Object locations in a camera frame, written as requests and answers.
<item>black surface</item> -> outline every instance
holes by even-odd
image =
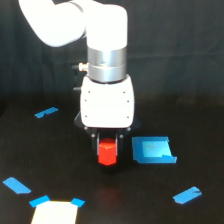
[[[59,111],[42,119],[34,114]],[[224,108],[138,103],[141,129],[132,136],[168,136],[177,164],[136,165],[131,139],[113,172],[102,169],[71,105],[8,104],[0,118],[0,181],[15,177],[32,192],[17,195],[0,183],[0,223],[31,223],[29,201],[86,201],[77,224],[223,223]],[[176,204],[173,196],[196,186],[202,197]]]

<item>blue folded paper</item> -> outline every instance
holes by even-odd
[[[184,204],[200,195],[202,195],[200,190],[197,187],[192,187],[192,188],[174,196],[173,199],[175,200],[175,202],[177,202],[179,204]]]
[[[54,113],[56,111],[58,111],[57,108],[51,107],[51,108],[49,108],[47,110],[44,110],[42,112],[39,112],[39,113],[35,114],[34,116],[37,117],[37,118],[42,118],[45,114],[51,114],[51,113]]]
[[[176,163],[169,147],[168,137],[132,138],[133,157],[139,163]]]
[[[31,190],[20,183],[13,177],[8,178],[7,180],[3,181],[7,187],[13,190],[16,194],[29,194]]]

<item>red cube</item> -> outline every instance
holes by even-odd
[[[98,161],[106,166],[117,162],[117,145],[114,139],[106,138],[100,140]]]

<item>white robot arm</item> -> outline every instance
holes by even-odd
[[[119,129],[116,138],[122,139],[134,119],[134,91],[126,74],[126,10],[92,0],[57,5],[52,0],[19,0],[19,4],[36,35],[49,46],[60,47],[87,37],[87,75],[78,116],[84,129],[91,129],[89,134],[97,138],[95,142],[99,143],[97,130],[103,128]]]

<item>blue tape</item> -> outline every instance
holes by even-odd
[[[20,183],[13,177],[8,178],[7,180],[3,181],[7,187],[13,190],[16,194],[29,194],[31,190]]]
[[[139,163],[176,163],[168,142],[168,137],[134,137],[133,159]]]
[[[35,117],[42,118],[45,114],[52,114],[52,113],[54,113],[56,111],[58,111],[57,108],[51,107],[51,108],[49,108],[49,109],[47,109],[45,111],[42,111],[42,112],[39,112],[39,113],[35,114]]]
[[[33,201],[30,201],[30,205],[33,208],[35,208],[35,207],[37,207],[37,205],[40,205],[40,204],[42,204],[44,202],[47,202],[47,201],[50,201],[50,199],[49,199],[49,197],[47,195],[45,195],[45,196],[43,196],[41,198],[37,198],[37,199],[35,199]]]
[[[184,204],[200,195],[202,195],[200,190],[197,187],[192,187],[192,188],[174,196],[173,199],[175,200],[175,202],[177,202],[179,204]]]
[[[80,199],[74,198],[71,203],[73,205],[77,205],[79,208],[83,206],[83,204],[85,203],[85,201],[82,201]]]

